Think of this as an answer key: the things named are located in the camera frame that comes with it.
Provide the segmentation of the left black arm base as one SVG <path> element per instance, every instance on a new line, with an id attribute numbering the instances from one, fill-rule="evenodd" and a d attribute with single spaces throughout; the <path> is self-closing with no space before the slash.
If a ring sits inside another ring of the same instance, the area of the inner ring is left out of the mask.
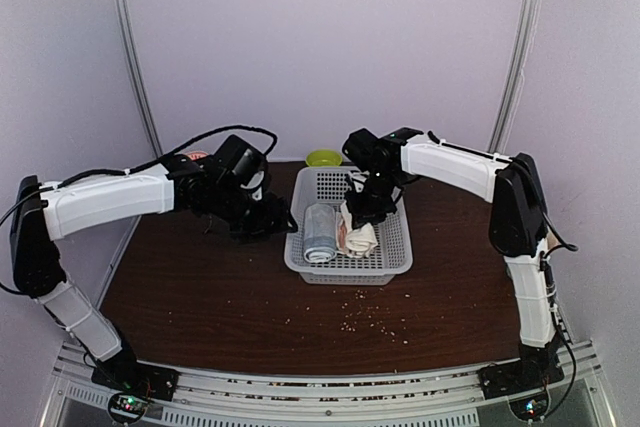
<path id="1" fill-rule="evenodd" d="M 121 349 L 114 356 L 107 360 L 94 359 L 91 380 L 94 384 L 137 397 L 171 401 L 179 372 L 140 362 L 132 347 L 123 341 Z"/>

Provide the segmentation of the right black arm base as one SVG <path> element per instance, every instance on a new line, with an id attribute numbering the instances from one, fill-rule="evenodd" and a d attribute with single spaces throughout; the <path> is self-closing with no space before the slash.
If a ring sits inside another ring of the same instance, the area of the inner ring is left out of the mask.
<path id="1" fill-rule="evenodd" d="M 519 358 L 502 364 L 488 365 L 478 371 L 486 400 L 540 390 L 549 383 L 564 379 L 557 348 L 536 348 L 521 344 Z"/>

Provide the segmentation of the white towel blue print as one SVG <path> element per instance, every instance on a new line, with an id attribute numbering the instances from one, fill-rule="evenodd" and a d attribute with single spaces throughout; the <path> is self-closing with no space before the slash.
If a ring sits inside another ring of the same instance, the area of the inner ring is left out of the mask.
<path id="1" fill-rule="evenodd" d="M 353 216 L 346 202 L 340 205 L 339 213 L 343 215 L 347 227 L 346 247 L 348 254 L 346 256 L 355 259 L 368 258 L 378 247 L 373 226 L 367 223 L 363 227 L 354 228 Z"/>

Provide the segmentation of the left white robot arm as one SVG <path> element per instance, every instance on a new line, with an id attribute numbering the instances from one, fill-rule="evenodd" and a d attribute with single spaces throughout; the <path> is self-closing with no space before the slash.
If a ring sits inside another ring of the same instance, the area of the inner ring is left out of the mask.
<path id="1" fill-rule="evenodd" d="M 269 190 L 265 153 L 230 135 L 212 154 L 183 147 L 144 165 L 94 169 L 64 181 L 21 181 L 15 204 L 4 215 L 13 287 L 9 293 L 42 305 L 99 363 L 123 391 L 144 380 L 142 366 L 116 327 L 64 271 L 57 241 L 124 219 L 190 211 L 224 221 L 239 242 L 294 233 L 287 201 Z"/>

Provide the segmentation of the white plastic perforated basket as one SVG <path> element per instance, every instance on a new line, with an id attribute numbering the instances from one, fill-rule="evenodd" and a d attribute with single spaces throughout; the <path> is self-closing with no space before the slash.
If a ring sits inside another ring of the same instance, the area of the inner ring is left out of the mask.
<path id="1" fill-rule="evenodd" d="M 304 214 L 307 207 L 326 204 L 339 210 L 344 194 L 349 190 L 348 178 L 353 167 L 305 167 L 296 177 L 291 213 L 299 230 L 286 236 L 284 262 L 308 284 L 384 286 L 396 275 L 407 272 L 413 264 L 409 225 L 404 201 L 397 211 L 374 227 L 378 246 L 364 258 L 338 254 L 328 262 L 312 264 L 303 257 Z"/>

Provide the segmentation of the orange bunny pattern towel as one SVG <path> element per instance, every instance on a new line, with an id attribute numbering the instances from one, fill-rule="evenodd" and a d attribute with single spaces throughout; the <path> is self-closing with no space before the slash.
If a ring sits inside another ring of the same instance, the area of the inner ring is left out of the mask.
<path id="1" fill-rule="evenodd" d="M 347 227 L 345 224 L 344 217 L 341 213 L 337 213 L 335 216 L 335 240 L 336 240 L 336 250 L 338 253 L 342 255 L 348 254 L 348 249 L 346 247 L 346 236 L 347 236 Z"/>

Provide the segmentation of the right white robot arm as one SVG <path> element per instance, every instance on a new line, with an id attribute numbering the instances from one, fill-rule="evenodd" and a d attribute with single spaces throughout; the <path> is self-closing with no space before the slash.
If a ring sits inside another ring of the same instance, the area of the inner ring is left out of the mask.
<path id="1" fill-rule="evenodd" d="M 529 155 L 480 152 L 408 127 L 383 137 L 359 129 L 348 136 L 342 152 L 366 175 L 362 186 L 345 195 L 356 227 L 382 223 L 396 213 L 398 194 L 421 178 L 489 203 L 489 240 L 503 256 L 514 284 L 520 341 L 532 348 L 551 343 L 555 328 L 542 269 L 542 257 L 549 250 L 547 208 Z"/>

